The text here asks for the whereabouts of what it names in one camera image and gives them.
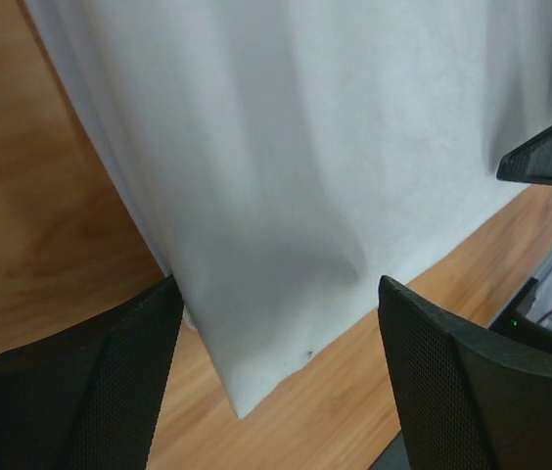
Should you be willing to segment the white t shirt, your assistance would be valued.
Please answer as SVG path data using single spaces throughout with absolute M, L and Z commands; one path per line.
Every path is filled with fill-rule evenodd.
M 521 191 L 552 1 L 29 1 L 239 417 Z

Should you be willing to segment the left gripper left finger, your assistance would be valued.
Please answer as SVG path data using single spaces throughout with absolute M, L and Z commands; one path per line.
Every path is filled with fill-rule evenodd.
M 145 468 L 182 312 L 167 277 L 0 353 L 0 469 Z

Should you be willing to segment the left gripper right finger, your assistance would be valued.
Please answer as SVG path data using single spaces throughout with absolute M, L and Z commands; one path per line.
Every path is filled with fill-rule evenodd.
M 552 353 L 384 276 L 379 327 L 413 469 L 552 469 Z

